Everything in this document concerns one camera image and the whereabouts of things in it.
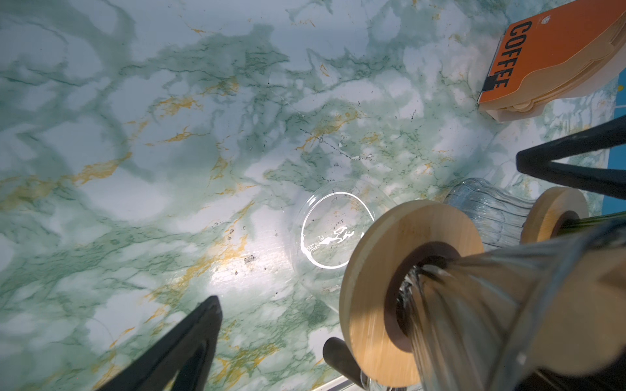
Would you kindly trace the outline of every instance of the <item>wooden ring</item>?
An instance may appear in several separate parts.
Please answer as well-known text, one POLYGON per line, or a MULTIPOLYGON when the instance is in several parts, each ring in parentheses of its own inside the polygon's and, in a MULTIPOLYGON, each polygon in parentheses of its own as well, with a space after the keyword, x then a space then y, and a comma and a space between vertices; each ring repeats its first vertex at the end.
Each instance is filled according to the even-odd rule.
POLYGON ((368 377, 387 387, 420 381, 408 337, 389 322, 389 293, 394 302, 409 268, 430 255, 483 252, 470 218, 449 205, 410 201, 372 224, 350 257, 339 297, 344 340, 368 377))
POLYGON ((553 187, 537 198, 530 210, 520 243, 538 243, 553 238, 565 220, 589 217, 587 200, 578 189, 553 187))

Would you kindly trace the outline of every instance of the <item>marble countertop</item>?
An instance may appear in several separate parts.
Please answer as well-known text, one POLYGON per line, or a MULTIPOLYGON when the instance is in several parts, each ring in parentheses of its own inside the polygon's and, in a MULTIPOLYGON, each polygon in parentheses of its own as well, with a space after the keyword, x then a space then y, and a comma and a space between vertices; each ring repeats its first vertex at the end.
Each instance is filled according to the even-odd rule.
POLYGON ((565 2, 4 0, 0 388, 94 389, 209 295, 208 390, 335 377, 297 210, 344 178, 396 203, 470 176, 538 196, 515 153, 611 119, 615 83, 507 124, 476 99, 507 25, 565 2))

